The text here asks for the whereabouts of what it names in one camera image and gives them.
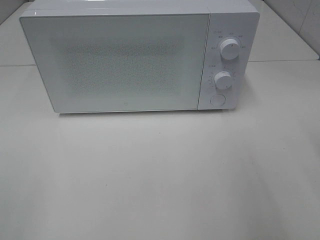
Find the round white door button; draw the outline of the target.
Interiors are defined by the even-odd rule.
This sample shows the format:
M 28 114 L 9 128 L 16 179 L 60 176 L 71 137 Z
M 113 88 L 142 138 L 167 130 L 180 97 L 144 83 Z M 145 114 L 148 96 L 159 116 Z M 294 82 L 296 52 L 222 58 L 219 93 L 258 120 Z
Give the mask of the round white door button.
M 222 94 L 215 94 L 210 99 L 210 104 L 214 107 L 221 107 L 225 104 L 226 97 Z

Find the white microwave knob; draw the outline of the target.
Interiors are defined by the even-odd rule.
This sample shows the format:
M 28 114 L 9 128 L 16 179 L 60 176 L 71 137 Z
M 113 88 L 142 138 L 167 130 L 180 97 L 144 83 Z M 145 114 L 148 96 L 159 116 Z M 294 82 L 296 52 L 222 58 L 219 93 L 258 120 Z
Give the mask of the white microwave knob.
M 226 90 L 233 84 L 233 79 L 228 71 L 220 71 L 213 77 L 215 86 L 219 90 Z
M 233 60 L 240 54 L 240 42 L 235 38 L 226 38 L 219 44 L 219 52 L 224 60 Z

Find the white microwave door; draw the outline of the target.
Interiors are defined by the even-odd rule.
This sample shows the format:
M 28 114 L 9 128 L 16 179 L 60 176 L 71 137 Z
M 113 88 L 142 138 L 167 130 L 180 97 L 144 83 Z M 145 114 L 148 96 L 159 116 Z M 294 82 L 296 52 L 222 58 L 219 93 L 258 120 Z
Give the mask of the white microwave door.
M 198 107 L 207 14 L 20 22 L 56 113 Z

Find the white microwave oven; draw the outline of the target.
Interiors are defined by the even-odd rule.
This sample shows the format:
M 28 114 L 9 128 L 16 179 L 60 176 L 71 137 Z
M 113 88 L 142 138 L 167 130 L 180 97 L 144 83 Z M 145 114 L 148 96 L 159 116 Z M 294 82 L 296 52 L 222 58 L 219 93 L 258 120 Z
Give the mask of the white microwave oven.
M 20 16 L 19 21 L 21 24 L 21 18 L 41 17 L 167 15 L 209 16 L 198 106 L 185 110 L 234 109 L 260 19 L 260 13 L 247 0 L 36 0 Z M 239 55 L 233 60 L 225 60 L 220 55 L 219 45 L 228 38 L 237 39 L 240 43 Z M 214 76 L 222 71 L 229 72 L 232 77 L 232 86 L 224 90 L 216 88 L 214 82 Z M 214 107 L 210 103 L 211 97 L 216 94 L 226 98 L 221 107 Z

